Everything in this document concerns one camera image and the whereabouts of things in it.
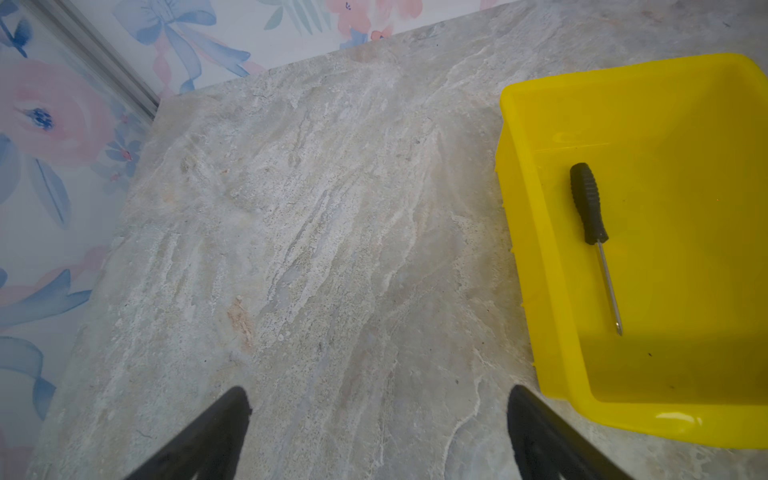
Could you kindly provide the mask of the black handled screwdriver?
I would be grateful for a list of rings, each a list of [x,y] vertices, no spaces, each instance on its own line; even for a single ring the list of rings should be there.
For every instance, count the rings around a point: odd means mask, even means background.
[[[588,245],[596,246],[599,252],[615,328],[617,334],[622,336],[624,333],[623,322],[604,249],[604,244],[609,240],[609,236],[602,219],[597,181],[587,163],[573,165],[569,171],[569,178],[571,194],[582,223],[585,242]]]

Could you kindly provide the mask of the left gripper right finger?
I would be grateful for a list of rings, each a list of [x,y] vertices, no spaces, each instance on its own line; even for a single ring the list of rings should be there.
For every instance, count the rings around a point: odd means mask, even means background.
[[[507,430],[523,479],[630,479],[523,385],[510,391]]]

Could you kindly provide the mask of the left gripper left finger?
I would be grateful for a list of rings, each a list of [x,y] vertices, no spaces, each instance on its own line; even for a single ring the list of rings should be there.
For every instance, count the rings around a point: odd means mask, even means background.
[[[234,478],[251,414],[246,391],[229,389],[128,477]]]

